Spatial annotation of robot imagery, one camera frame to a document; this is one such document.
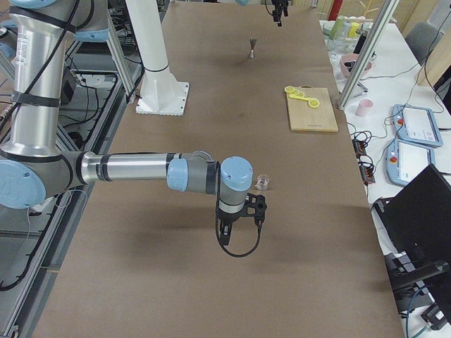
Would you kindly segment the small clear glass cup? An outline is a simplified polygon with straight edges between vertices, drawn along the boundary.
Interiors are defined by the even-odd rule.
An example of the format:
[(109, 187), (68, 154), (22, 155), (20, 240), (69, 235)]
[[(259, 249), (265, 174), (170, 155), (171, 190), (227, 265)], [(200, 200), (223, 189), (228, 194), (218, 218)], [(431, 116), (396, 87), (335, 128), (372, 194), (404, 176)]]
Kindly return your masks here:
[(270, 187), (271, 178), (268, 175), (259, 175), (256, 180), (255, 187), (259, 191), (266, 191)]

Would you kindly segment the black thermos bottle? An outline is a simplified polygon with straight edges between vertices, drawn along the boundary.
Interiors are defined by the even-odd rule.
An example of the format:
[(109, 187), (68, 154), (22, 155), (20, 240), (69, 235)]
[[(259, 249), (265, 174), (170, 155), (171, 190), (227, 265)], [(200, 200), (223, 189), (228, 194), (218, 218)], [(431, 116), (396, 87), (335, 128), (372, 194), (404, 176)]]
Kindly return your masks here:
[(356, 46), (354, 48), (354, 51), (353, 51), (354, 54), (359, 54), (360, 51), (362, 50), (369, 31), (365, 30), (363, 28), (359, 28), (357, 30), (357, 33), (359, 34), (359, 39), (358, 39), (357, 44), (356, 44)]

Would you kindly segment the pink bowl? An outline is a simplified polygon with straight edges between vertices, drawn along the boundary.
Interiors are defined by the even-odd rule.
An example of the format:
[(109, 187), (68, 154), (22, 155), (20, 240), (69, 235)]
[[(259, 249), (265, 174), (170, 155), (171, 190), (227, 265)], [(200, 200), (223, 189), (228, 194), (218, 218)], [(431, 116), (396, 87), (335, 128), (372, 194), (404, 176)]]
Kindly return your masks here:
[[(356, 64), (357, 64), (357, 59), (358, 59), (359, 55), (358, 54), (345, 54), (342, 55), (340, 58), (340, 70), (341, 73), (346, 77), (349, 78), (351, 75), (351, 72), (354, 70)], [(363, 77), (365, 77), (369, 71), (372, 69), (372, 63), (371, 61), (369, 61), (365, 67), (365, 70), (363, 72), (363, 74), (361, 75), (361, 79)]]

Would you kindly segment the pink plastic cup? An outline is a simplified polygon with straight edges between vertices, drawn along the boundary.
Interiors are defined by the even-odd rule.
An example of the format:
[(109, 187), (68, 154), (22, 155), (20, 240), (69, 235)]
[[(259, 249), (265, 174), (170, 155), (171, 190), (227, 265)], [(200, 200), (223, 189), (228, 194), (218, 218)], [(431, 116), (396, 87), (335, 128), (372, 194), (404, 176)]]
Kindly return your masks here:
[(355, 115), (359, 117), (366, 116), (373, 108), (373, 102), (370, 99), (361, 99), (355, 111)]

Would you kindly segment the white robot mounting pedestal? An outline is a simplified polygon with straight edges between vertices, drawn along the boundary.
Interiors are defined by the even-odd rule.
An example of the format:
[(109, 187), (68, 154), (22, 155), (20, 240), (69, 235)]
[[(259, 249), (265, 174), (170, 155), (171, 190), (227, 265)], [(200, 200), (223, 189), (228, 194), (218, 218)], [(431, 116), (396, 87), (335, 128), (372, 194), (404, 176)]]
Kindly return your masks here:
[(155, 1), (126, 2), (144, 75), (136, 112), (182, 116), (190, 85), (172, 74)]

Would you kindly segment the far blue teach pendant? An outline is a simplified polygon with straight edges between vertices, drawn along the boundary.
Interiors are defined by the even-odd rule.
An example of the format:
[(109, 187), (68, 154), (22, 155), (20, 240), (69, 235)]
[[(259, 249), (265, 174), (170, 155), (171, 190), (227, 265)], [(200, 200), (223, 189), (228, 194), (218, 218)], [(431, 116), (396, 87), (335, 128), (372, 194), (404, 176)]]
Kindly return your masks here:
[(400, 139), (435, 148), (443, 146), (443, 139), (431, 109), (409, 104), (395, 104), (391, 118), (395, 134)]

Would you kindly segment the near blue teach pendant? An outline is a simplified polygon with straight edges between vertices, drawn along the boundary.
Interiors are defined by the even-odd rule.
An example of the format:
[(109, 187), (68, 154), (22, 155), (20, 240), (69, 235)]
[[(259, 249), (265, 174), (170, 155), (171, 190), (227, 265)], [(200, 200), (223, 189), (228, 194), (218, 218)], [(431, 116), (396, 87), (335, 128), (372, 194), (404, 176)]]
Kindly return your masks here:
[(432, 147), (394, 139), (385, 151), (385, 169), (391, 183), (406, 186), (424, 168), (435, 163)]

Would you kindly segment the aluminium frame post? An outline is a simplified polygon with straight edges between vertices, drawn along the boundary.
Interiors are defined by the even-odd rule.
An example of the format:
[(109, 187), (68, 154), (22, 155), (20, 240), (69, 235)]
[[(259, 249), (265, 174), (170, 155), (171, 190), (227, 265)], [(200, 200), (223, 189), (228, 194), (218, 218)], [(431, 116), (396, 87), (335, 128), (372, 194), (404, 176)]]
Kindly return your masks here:
[(366, 41), (359, 53), (359, 57), (353, 67), (350, 77), (342, 90), (340, 98), (338, 99), (337, 107), (339, 110), (345, 110), (346, 105), (349, 103), (351, 94), (360, 81), (363, 72), (366, 69), (367, 63), (369, 62), (370, 57), (373, 55), (373, 52), (375, 51), (377, 43), (380, 40), (385, 27), (393, 17), (393, 14), (399, 2), (399, 0), (384, 1), (379, 14), (374, 20), (371, 30), (367, 35)]

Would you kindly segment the yellow small cup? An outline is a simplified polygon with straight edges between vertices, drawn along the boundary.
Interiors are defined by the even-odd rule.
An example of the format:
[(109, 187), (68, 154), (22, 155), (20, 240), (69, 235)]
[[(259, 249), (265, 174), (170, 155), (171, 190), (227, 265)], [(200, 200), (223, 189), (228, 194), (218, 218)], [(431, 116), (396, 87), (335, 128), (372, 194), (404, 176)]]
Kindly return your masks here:
[(347, 36), (348, 36), (350, 39), (356, 39), (356, 38), (358, 38), (357, 30), (359, 29), (359, 27), (360, 27), (360, 24), (359, 24), (359, 23), (351, 22), (351, 23), (350, 23), (350, 28), (349, 28), (349, 31), (348, 31)]

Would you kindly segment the steel double jigger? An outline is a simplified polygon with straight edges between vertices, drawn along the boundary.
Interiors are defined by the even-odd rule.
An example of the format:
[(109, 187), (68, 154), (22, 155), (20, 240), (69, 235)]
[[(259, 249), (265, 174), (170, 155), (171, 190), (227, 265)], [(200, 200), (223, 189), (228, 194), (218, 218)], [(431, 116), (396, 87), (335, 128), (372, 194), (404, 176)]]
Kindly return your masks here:
[(254, 37), (250, 37), (249, 38), (249, 55), (248, 55), (249, 59), (254, 58), (254, 50), (255, 50), (256, 44), (257, 44), (257, 39)]

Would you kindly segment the bamboo cutting board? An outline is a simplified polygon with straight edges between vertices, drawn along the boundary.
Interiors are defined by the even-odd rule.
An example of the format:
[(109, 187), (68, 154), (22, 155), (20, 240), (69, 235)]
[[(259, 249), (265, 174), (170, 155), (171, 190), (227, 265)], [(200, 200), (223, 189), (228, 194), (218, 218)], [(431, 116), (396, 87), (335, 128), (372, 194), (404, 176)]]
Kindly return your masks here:
[[(290, 129), (297, 132), (337, 132), (338, 124), (328, 90), (323, 87), (284, 88)], [(291, 99), (289, 94), (305, 96), (310, 102)]]

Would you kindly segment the green tall cup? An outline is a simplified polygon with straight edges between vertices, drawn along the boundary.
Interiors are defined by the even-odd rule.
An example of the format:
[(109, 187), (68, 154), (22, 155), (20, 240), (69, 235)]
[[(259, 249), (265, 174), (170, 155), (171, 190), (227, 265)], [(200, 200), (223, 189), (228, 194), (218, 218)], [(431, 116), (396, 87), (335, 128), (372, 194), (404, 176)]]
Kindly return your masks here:
[(329, 38), (333, 41), (342, 41), (346, 36), (345, 33), (345, 17), (339, 15), (335, 20), (334, 26), (330, 32)]

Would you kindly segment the blue teach pendant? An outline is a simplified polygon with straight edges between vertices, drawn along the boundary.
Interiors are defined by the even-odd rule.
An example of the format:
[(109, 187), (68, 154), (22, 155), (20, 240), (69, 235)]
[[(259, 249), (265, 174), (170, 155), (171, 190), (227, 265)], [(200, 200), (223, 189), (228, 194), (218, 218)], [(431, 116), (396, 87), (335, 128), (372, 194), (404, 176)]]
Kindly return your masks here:
[(394, 139), (385, 151), (385, 169), (391, 183), (406, 186), (424, 168), (435, 163), (432, 147)]
[(391, 118), (395, 134), (400, 139), (435, 148), (443, 146), (443, 139), (431, 109), (409, 104), (395, 104)]

